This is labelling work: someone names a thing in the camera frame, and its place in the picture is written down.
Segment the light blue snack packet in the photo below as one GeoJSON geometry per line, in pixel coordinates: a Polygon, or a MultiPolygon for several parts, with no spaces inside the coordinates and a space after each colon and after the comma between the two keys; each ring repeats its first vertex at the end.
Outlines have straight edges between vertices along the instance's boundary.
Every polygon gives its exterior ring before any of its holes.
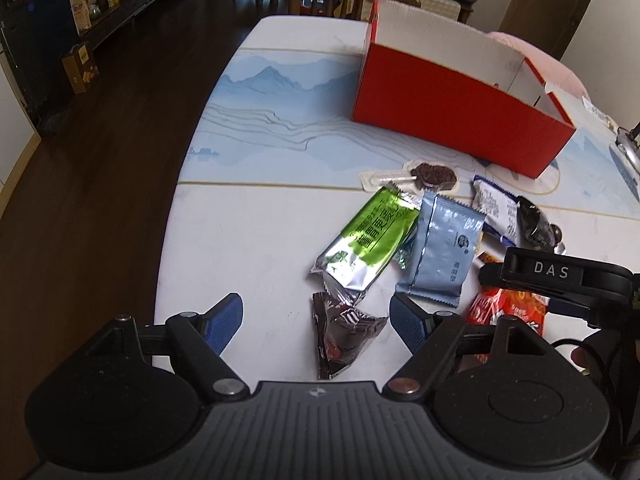
{"type": "Polygon", "coordinates": [[[425,191],[412,251],[396,292],[459,307],[484,222],[481,212],[425,191]]]}

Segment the blue white snack packet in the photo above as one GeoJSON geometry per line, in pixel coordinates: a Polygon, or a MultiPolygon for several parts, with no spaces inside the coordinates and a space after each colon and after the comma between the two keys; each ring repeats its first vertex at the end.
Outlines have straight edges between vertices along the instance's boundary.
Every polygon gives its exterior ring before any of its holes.
{"type": "Polygon", "coordinates": [[[474,177],[472,187],[472,208],[485,216],[483,230],[503,246],[518,247],[521,232],[516,197],[482,176],[474,177]]]}

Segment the red cardboard box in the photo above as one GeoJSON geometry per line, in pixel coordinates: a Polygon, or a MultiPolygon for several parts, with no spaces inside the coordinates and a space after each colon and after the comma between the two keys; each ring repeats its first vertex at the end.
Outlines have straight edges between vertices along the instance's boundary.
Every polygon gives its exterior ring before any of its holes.
{"type": "Polygon", "coordinates": [[[532,179],[575,132],[527,56],[470,26],[392,0],[373,3],[352,119],[532,179]]]}

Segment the dark round candy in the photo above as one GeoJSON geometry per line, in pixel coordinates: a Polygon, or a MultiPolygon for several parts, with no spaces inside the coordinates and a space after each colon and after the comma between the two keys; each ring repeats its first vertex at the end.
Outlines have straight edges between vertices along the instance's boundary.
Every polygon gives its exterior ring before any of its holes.
{"type": "Polygon", "coordinates": [[[544,212],[524,196],[518,196],[518,224],[521,236],[531,248],[550,254],[564,254],[560,227],[551,223],[544,212]]]}

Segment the silver desk lamp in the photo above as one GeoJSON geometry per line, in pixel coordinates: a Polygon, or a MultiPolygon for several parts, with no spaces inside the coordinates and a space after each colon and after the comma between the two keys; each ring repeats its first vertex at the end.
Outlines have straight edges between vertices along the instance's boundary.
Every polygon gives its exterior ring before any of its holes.
{"type": "Polygon", "coordinates": [[[628,130],[623,127],[617,128],[615,144],[624,154],[634,172],[640,176],[640,124],[628,130]]]}

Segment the green snack packet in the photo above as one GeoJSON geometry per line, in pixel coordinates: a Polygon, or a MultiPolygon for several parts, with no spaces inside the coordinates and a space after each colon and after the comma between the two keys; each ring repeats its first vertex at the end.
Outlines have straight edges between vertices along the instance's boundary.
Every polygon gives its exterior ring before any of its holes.
{"type": "Polygon", "coordinates": [[[314,260],[310,272],[344,304],[358,304],[413,231],[422,198],[393,183],[379,188],[314,260]]]}

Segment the chocolate lollipop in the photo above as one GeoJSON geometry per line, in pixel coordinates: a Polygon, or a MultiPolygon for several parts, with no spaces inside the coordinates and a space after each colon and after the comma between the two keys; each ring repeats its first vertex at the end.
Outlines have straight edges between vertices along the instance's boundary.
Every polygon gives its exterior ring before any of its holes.
{"type": "Polygon", "coordinates": [[[401,170],[362,172],[359,177],[366,192],[377,191],[387,183],[418,194],[424,191],[454,192],[459,186],[459,178],[452,168],[424,160],[406,162],[401,170]]]}

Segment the brown paper bag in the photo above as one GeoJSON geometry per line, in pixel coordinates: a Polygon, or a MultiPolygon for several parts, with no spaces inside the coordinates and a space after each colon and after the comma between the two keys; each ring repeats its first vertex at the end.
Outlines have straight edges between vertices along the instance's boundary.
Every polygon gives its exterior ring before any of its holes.
{"type": "Polygon", "coordinates": [[[98,66],[88,42],[76,44],[62,59],[65,73],[75,94],[87,93],[96,77],[98,66]]]}

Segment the black fridge cabinet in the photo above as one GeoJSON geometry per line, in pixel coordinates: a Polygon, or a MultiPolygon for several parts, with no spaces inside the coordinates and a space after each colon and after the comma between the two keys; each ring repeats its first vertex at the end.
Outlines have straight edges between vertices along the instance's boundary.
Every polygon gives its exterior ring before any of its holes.
{"type": "Polygon", "coordinates": [[[79,41],[70,0],[21,0],[1,10],[1,41],[41,134],[58,130],[74,92],[63,65],[79,41]]]}

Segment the paper leaflet on table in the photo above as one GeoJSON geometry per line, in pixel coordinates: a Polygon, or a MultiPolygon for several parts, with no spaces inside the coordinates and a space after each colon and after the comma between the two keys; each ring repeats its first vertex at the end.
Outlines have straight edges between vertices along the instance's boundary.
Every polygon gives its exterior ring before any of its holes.
{"type": "Polygon", "coordinates": [[[591,102],[590,99],[586,98],[585,96],[582,98],[582,104],[584,104],[586,111],[589,114],[591,114],[594,118],[597,118],[599,122],[602,122],[602,124],[605,125],[605,127],[608,128],[608,130],[611,130],[614,133],[617,132],[618,130],[617,122],[610,115],[605,114],[605,112],[602,112],[600,108],[597,108],[593,104],[593,102],[591,102]]]}

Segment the red ramen snack bag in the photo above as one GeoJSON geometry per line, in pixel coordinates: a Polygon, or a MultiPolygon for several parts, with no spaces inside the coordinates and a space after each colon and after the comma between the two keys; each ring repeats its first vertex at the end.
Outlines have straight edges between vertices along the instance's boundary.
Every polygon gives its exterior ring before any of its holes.
{"type": "Polygon", "coordinates": [[[547,297],[532,292],[483,287],[469,307],[466,322],[472,325],[496,325],[500,316],[512,315],[542,335],[548,303],[547,297]]]}

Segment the dark brown chocolate wrapper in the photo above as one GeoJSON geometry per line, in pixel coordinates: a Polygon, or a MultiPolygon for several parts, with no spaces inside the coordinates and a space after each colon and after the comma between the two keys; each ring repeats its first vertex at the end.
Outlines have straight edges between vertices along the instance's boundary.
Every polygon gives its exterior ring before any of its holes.
{"type": "Polygon", "coordinates": [[[316,331],[318,378],[331,380],[352,366],[370,341],[384,330],[388,317],[374,316],[343,304],[328,292],[311,298],[316,331]]]}

